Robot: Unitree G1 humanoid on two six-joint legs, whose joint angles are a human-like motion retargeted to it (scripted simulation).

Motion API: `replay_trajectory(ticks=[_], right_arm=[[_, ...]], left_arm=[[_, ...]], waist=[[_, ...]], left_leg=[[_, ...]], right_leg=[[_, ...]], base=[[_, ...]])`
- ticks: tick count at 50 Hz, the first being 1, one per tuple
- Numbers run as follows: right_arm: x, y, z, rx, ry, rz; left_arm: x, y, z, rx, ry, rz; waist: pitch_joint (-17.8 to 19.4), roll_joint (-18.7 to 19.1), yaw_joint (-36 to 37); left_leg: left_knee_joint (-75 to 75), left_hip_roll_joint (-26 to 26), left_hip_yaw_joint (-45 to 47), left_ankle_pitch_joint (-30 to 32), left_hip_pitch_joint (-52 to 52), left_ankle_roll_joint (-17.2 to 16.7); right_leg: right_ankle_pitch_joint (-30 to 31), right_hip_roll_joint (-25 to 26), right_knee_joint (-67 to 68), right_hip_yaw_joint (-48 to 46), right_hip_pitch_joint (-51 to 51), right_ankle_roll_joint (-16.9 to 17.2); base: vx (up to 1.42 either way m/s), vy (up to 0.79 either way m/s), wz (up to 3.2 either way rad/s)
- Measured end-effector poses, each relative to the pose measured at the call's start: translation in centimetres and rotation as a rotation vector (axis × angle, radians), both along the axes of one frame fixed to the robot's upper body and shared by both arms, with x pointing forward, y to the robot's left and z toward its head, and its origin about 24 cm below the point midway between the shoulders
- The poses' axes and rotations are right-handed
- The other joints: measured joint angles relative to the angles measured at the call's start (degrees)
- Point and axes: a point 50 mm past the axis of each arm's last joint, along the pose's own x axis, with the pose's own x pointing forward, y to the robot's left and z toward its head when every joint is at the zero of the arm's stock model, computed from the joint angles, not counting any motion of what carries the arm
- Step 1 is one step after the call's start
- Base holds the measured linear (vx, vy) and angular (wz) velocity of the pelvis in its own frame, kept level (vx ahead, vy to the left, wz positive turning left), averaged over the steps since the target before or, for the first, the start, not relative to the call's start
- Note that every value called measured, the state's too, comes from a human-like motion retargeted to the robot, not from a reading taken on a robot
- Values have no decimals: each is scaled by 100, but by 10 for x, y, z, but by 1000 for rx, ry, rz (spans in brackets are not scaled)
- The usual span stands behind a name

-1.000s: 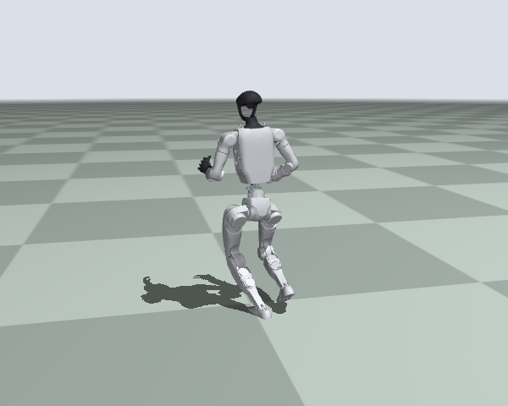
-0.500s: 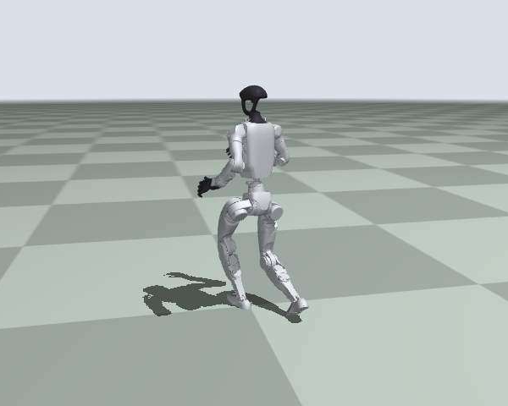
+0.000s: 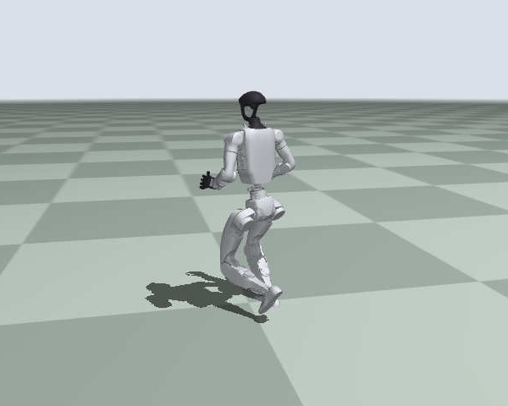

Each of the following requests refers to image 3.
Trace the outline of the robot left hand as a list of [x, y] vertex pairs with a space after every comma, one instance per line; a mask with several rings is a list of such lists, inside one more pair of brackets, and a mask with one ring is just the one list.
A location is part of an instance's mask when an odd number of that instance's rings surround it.
[[[201, 185], [201, 186], [200, 186], [200, 189], [206, 189], [206, 188], [213, 189], [213, 187], [210, 187], [210, 186], [209, 186], [210, 181], [211, 181], [211, 179], [212, 179], [212, 176], [210, 176], [210, 174], [209, 174], [209, 173], [210, 173], [210, 172], [209, 172], [209, 171], [207, 171], [207, 176], [202, 175], [202, 177], [203, 177], [203, 178], [201, 178], [201, 181], [202, 181], [202, 182], [200, 182], [200, 185]], [[215, 179], [215, 178], [213, 178], [213, 179]]]

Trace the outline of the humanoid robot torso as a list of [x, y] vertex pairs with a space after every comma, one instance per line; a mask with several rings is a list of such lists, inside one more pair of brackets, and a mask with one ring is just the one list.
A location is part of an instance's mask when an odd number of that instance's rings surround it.
[[246, 209], [251, 207], [256, 212], [254, 222], [265, 221], [275, 214], [273, 197], [261, 186], [273, 178], [275, 134], [266, 124], [266, 129], [250, 129], [250, 124], [243, 128], [243, 125], [237, 130], [244, 131], [243, 144], [238, 148], [236, 159], [237, 170], [243, 184], [254, 184], [247, 189], [251, 198], [246, 200]]

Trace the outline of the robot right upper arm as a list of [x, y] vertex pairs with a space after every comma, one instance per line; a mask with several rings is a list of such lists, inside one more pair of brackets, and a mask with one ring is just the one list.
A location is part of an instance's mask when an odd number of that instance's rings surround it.
[[284, 159], [281, 169], [286, 173], [291, 172], [295, 167], [295, 160], [284, 140], [284, 134], [279, 129], [273, 129], [273, 132], [275, 134], [275, 150]]

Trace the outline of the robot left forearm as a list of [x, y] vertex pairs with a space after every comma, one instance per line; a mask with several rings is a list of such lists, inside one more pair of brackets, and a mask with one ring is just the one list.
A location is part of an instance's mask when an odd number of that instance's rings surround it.
[[227, 182], [221, 181], [223, 179], [223, 177], [224, 177], [224, 169], [222, 169], [220, 171], [220, 173], [217, 175], [217, 177], [215, 179], [213, 179], [213, 178], [211, 179], [209, 186], [213, 187], [214, 189], [223, 188], [225, 185], [228, 184]]

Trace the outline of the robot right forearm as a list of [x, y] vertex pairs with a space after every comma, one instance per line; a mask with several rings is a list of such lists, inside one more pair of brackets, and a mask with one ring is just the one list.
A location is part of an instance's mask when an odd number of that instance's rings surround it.
[[282, 164], [282, 162], [277, 164], [275, 166], [275, 169], [274, 169], [274, 172], [273, 172], [273, 178], [277, 177], [279, 175], [284, 175], [285, 174], [285, 172], [281, 169], [281, 164]]

